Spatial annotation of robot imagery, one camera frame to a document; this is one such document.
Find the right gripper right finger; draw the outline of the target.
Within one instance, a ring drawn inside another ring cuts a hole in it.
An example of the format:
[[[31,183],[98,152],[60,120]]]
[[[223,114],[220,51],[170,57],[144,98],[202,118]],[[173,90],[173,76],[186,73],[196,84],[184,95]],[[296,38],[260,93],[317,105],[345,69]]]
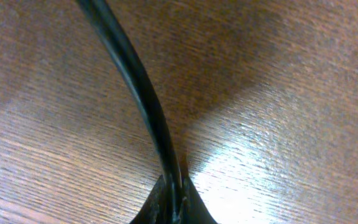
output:
[[[218,224],[189,177],[182,178],[179,224]]]

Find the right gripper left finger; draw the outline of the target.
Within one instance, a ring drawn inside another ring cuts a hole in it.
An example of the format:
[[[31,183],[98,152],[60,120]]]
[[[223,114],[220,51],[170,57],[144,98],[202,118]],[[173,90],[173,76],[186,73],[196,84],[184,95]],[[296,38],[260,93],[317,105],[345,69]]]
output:
[[[167,224],[169,221],[167,213],[169,195],[163,175],[161,175],[141,210],[129,224]]]

